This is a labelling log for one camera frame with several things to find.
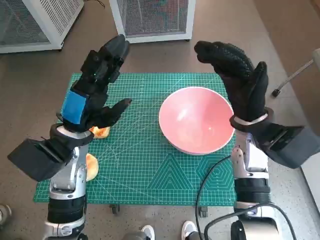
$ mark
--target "bread piece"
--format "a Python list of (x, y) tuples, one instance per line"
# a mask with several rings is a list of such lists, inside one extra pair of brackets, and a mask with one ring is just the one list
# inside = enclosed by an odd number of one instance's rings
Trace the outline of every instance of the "bread piece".
[(99, 164), (98, 164), (98, 160), (90, 153), (86, 154), (85, 163), (87, 168), (86, 181), (88, 182), (97, 176), (99, 171)]
[(105, 139), (109, 135), (110, 127), (98, 128), (93, 126), (89, 130), (94, 134), (95, 139)]

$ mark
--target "grid pattern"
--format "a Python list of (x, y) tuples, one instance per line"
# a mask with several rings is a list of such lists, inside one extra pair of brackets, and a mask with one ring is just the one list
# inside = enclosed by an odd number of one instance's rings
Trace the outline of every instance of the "grid pattern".
[(80, 6), (79, 0), (40, 0), (40, 3), (60, 35)]
[(0, 0), (0, 46), (48, 42), (22, 0)]
[[(73, 74), (70, 85), (79, 77)], [(158, 124), (160, 106), (169, 94), (190, 86), (210, 88), (227, 97), (215, 73), (122, 73), (110, 84), (108, 105), (123, 98), (132, 98), (132, 103), (108, 138), (89, 145), (99, 162), (97, 177), (87, 184), (89, 203), (195, 204), (209, 168), (230, 154), (235, 139), (206, 156), (184, 154), (168, 143)], [(48, 189), (48, 181), (38, 183), (34, 201), (47, 202)], [(210, 176), (200, 204), (232, 206), (234, 200), (232, 165), (225, 161)]]
[(185, 34), (188, 0), (117, 0), (126, 37)]

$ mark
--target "black cable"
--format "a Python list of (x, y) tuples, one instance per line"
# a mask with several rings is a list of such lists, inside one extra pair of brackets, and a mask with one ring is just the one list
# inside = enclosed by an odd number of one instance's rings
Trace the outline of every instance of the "black cable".
[(277, 205), (275, 205), (273, 203), (260, 203), (258, 205), (253, 206), (253, 207), (246, 208), (246, 209), (244, 209), (242, 211), (237, 211), (237, 212), (230, 213), (230, 214), (227, 214), (227, 215), (224, 215), (224, 216), (216, 218), (215, 220), (209, 222), (207, 224), (207, 226), (205, 226), (205, 228), (204, 228), (204, 239), (205, 240), (209, 240), (208, 231), (209, 231), (209, 228), (211, 228), (214, 224), (216, 224), (218, 222), (221, 222), (223, 220), (232, 218), (232, 217), (237, 217), (239, 215), (246, 214), (247, 212), (250, 212), (252, 210), (255, 210), (255, 209), (259, 208), (259, 207), (264, 207), (264, 206), (268, 206), (268, 207), (272, 207), (274, 209), (277, 209), (284, 216), (284, 218), (285, 218), (285, 220), (288, 223), (288, 226), (290, 228), (293, 240), (297, 240), (294, 227), (292, 226), (292, 224), (290, 222), (290, 219), (288, 218), (287, 214), (279, 206), (277, 206)]
[[(203, 188), (204, 188), (204, 186), (205, 186), (205, 184), (206, 184), (206, 182), (207, 182), (208, 177), (209, 177), (210, 174), (214, 171), (215, 167), (216, 167), (218, 164), (222, 163), (223, 161), (229, 159), (230, 157), (231, 157), (230, 155), (224, 157), (223, 159), (221, 159), (220, 161), (218, 161), (217, 163), (215, 163), (215, 164), (211, 167), (210, 171), (209, 171), (209, 172), (207, 173), (207, 175), (205, 176), (205, 178), (204, 178), (204, 180), (203, 180), (203, 182), (202, 182), (202, 184), (201, 184), (201, 187), (200, 187), (200, 189), (199, 189), (199, 192), (198, 192), (198, 194), (197, 194), (197, 196), (196, 196), (196, 201), (195, 201), (195, 222), (196, 222), (196, 227), (197, 227), (197, 229), (198, 229), (198, 233), (199, 233), (200, 240), (203, 240), (202, 234), (201, 234), (201, 229), (200, 229), (200, 224), (199, 224), (199, 216), (198, 216), (198, 207), (199, 207), (198, 205), (199, 205), (199, 200), (200, 200), (201, 192), (202, 192), (202, 190), (203, 190)], [(279, 206), (277, 206), (277, 205), (275, 205), (275, 204), (273, 204), (273, 203), (260, 203), (260, 204), (257, 204), (257, 205), (255, 205), (255, 206), (252, 206), (252, 207), (250, 207), (250, 208), (246, 208), (246, 209), (244, 209), (244, 210), (242, 210), (242, 211), (237, 211), (237, 212), (230, 213), (230, 214), (227, 214), (227, 215), (224, 215), (224, 216), (221, 216), (221, 217), (216, 218), (215, 220), (209, 222), (209, 223), (205, 226), (205, 228), (204, 228), (204, 239), (205, 239), (205, 240), (209, 240), (208, 231), (209, 231), (209, 228), (211, 228), (214, 224), (216, 224), (216, 223), (218, 223), (218, 222), (221, 222), (221, 221), (223, 221), (223, 220), (229, 219), (229, 218), (233, 218), (233, 217), (237, 217), (237, 216), (239, 216), (239, 215), (246, 214), (246, 213), (248, 213), (248, 212), (250, 212), (250, 211), (252, 211), (252, 210), (255, 210), (255, 209), (259, 208), (259, 207), (264, 207), (264, 206), (277, 209), (277, 210), (283, 215), (283, 217), (285, 218), (285, 220), (286, 220), (286, 222), (287, 222), (287, 224), (288, 224), (288, 226), (289, 226), (289, 228), (290, 228), (290, 231), (291, 231), (291, 235), (292, 235), (293, 240), (297, 240), (294, 227), (292, 226), (292, 223), (291, 223), (290, 219), (288, 218), (287, 214), (286, 214)]]
[(100, 0), (83, 0), (83, 1), (84, 1), (84, 2), (97, 1), (97, 2), (103, 7), (103, 9), (106, 8), (106, 5), (105, 5), (102, 1), (100, 1)]
[(199, 213), (198, 213), (198, 205), (199, 205), (199, 200), (200, 200), (201, 192), (202, 192), (202, 190), (203, 190), (203, 188), (204, 188), (204, 186), (205, 186), (205, 183), (206, 183), (208, 177), (209, 177), (210, 174), (214, 171), (215, 167), (216, 167), (218, 164), (222, 163), (223, 161), (229, 159), (230, 157), (231, 157), (230, 155), (229, 155), (229, 156), (226, 156), (225, 158), (221, 159), (220, 161), (218, 161), (217, 163), (215, 163), (215, 164), (211, 167), (210, 171), (206, 174), (206, 176), (205, 176), (205, 178), (204, 178), (204, 180), (203, 180), (203, 182), (202, 182), (202, 184), (201, 184), (201, 187), (200, 187), (200, 189), (199, 189), (199, 191), (198, 191), (198, 194), (197, 194), (197, 196), (196, 196), (196, 201), (195, 201), (195, 222), (196, 222), (196, 227), (198, 228), (200, 240), (204, 240), (204, 239), (202, 238), (201, 229), (200, 229), (200, 224), (199, 224), (199, 216), (198, 216), (198, 214), (199, 214)]

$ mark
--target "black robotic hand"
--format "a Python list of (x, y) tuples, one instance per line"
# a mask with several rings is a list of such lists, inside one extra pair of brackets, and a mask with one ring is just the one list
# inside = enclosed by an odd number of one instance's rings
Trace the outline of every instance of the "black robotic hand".
[(265, 62), (259, 62), (254, 69), (242, 49), (219, 41), (199, 41), (194, 50), (198, 60), (211, 64), (221, 77), (236, 117), (252, 122), (266, 113), (268, 75)]

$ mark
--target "sneaker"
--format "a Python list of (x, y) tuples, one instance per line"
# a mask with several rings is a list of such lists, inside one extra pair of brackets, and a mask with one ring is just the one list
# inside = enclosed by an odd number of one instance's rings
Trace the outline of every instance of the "sneaker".
[(192, 221), (185, 221), (181, 230), (181, 240), (185, 240), (193, 232), (198, 232), (197, 226)]
[(150, 240), (155, 240), (156, 239), (156, 235), (155, 235), (155, 230), (152, 226), (150, 225), (145, 225), (142, 229), (141, 232), (144, 232), (145, 235), (147, 235), (147, 237)]

